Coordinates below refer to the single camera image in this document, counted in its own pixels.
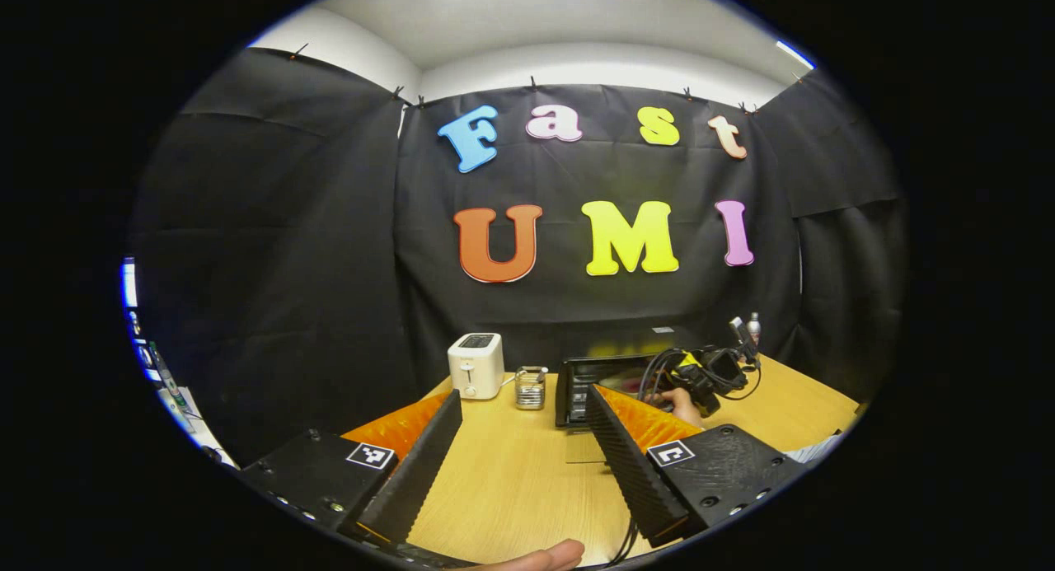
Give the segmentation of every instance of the yellow letter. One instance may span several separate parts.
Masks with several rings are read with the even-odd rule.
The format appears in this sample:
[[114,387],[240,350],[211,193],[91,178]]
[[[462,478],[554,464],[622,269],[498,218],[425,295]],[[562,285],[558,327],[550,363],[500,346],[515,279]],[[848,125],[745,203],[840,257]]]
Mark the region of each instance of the yellow letter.
[[649,201],[637,209],[637,218],[631,227],[615,205],[608,201],[594,201],[582,205],[582,213],[590,217],[593,227],[594,256],[587,265],[591,277],[615,274],[619,265],[612,260],[612,248],[619,254],[622,266],[629,272],[637,268],[637,260],[646,247],[641,270],[646,272],[673,272],[677,270],[677,259],[670,247],[670,228],[667,203]]
[[637,110],[637,121],[641,122],[641,136],[651,145],[677,145],[682,137],[674,127],[674,115],[664,108]]

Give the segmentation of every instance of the ceiling light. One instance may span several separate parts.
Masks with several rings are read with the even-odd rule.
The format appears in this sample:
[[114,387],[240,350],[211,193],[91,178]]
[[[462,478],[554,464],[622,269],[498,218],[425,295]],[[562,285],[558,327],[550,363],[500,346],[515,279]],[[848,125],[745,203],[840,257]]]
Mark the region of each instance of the ceiling light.
[[787,52],[792,57],[794,57],[795,60],[802,62],[803,64],[806,64],[807,66],[809,66],[810,70],[813,70],[813,64],[811,64],[809,60],[806,60],[805,58],[803,58],[801,54],[799,54],[794,50],[791,50],[791,46],[789,46],[788,44],[786,44],[786,43],[784,43],[782,41],[779,41],[779,42],[776,42],[776,47],[783,50],[784,52]]

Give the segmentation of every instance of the blue letter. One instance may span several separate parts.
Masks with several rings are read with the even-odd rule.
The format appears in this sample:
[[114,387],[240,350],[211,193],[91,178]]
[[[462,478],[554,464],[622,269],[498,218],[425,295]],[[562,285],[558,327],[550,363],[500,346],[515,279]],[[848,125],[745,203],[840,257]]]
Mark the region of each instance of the blue letter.
[[[438,132],[438,135],[446,136],[447,140],[455,146],[455,151],[458,151],[458,156],[461,157],[461,163],[458,164],[460,172],[468,173],[494,159],[495,155],[498,154],[498,151],[493,147],[484,147],[480,142],[481,138],[490,142],[494,142],[498,138],[495,127],[483,119],[497,116],[498,110],[491,106],[479,106],[478,109],[472,110],[468,114],[445,125]],[[476,120],[480,120],[480,123],[477,128],[472,128]]]

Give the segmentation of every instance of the ceiling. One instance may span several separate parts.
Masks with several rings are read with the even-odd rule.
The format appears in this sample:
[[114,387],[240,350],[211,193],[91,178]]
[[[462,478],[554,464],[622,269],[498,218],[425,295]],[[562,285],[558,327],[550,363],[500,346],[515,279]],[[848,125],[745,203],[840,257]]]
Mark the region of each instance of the ceiling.
[[808,69],[778,36],[717,0],[324,0],[423,71],[522,45],[614,42],[723,60],[790,84]]

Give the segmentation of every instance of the orange letter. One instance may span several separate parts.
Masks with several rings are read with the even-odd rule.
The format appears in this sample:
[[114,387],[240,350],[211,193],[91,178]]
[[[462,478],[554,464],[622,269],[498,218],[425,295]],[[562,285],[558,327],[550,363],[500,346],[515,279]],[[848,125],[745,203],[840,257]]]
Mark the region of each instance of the orange letter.
[[516,252],[509,262],[495,262],[491,260],[491,222],[495,221],[495,211],[458,211],[455,223],[460,229],[458,258],[462,270],[481,283],[512,283],[526,277],[535,267],[535,220],[541,215],[542,208],[535,205],[510,207],[505,216],[513,221]]
[[747,149],[744,149],[738,144],[736,139],[732,137],[734,134],[740,134],[740,129],[728,123],[725,116],[714,116],[710,120],[707,120],[707,125],[718,133],[718,142],[722,144],[723,149],[726,153],[734,159],[743,159],[747,156]]

